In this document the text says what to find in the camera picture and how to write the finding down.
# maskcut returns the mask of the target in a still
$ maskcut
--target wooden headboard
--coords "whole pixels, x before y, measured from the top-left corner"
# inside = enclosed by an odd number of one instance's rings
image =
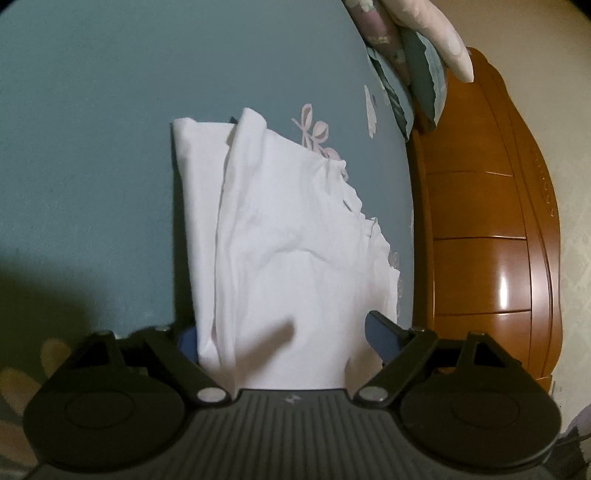
[[[501,75],[470,49],[436,130],[408,143],[415,208],[413,324],[495,338],[547,391],[562,345],[560,225],[550,175]]]

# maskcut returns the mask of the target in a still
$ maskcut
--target folded white fabric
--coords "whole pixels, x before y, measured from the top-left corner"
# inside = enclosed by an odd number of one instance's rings
[[[379,371],[363,325],[396,318],[400,272],[345,162],[267,130],[174,121],[199,361],[233,393],[347,388]]]

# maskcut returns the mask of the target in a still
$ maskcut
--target pillow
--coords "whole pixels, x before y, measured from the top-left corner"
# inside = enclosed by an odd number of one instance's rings
[[[382,0],[396,22],[427,37],[462,82],[473,82],[472,61],[451,22],[429,0]]]
[[[349,15],[363,39],[380,52],[396,70],[405,85],[410,83],[410,73],[398,28],[385,7],[376,0],[344,0]]]
[[[377,49],[368,47],[368,56],[382,82],[400,131],[404,139],[408,141],[414,124],[414,109],[410,92],[393,71],[388,60]]]
[[[434,130],[447,96],[445,65],[433,44],[419,32],[400,27],[400,33],[410,69],[410,89]]]

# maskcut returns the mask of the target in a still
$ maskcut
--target white cloth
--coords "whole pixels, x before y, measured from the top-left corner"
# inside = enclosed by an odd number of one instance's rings
[[[400,272],[343,160],[267,130],[174,121],[199,361],[233,393],[348,388],[379,371],[365,316],[396,318]]]

